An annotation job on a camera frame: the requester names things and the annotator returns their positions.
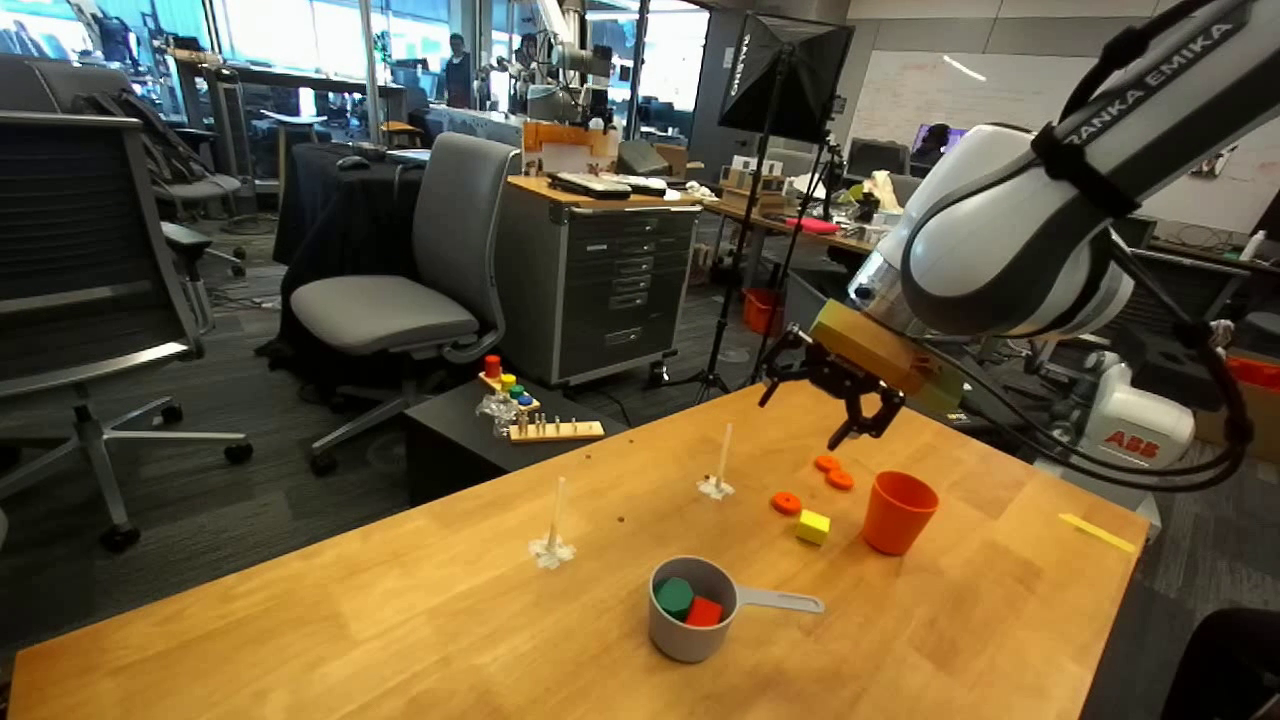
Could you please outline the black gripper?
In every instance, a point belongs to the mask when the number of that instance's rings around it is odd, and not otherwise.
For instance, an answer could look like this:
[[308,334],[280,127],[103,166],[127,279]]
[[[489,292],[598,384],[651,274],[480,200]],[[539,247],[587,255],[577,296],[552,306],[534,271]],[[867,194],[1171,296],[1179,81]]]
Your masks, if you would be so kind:
[[854,361],[837,356],[808,333],[794,333],[790,345],[778,345],[766,356],[766,401],[778,396],[780,384],[806,377],[808,384],[826,386],[843,403],[843,420],[828,436],[828,452],[837,452],[854,436],[884,436],[884,429],[905,406],[905,396],[888,386],[879,377],[858,366]]

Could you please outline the white ABB robot base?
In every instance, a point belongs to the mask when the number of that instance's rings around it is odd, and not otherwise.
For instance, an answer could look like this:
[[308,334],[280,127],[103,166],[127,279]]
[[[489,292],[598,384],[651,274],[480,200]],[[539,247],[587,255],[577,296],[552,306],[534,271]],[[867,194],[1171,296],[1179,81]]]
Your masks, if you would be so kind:
[[1196,438],[1196,415],[1169,396],[1134,384],[1134,364],[1116,353],[1084,361],[1093,391],[1074,461],[1134,485],[1176,485]]

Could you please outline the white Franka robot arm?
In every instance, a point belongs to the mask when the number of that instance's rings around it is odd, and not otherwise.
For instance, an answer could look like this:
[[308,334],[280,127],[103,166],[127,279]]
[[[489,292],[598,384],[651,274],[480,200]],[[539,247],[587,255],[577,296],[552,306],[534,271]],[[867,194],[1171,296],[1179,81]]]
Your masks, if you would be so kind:
[[1276,109],[1280,0],[1176,0],[1116,32],[1058,124],[971,127],[916,187],[837,315],[911,345],[1062,334],[1114,315],[1141,271],[1102,233]]

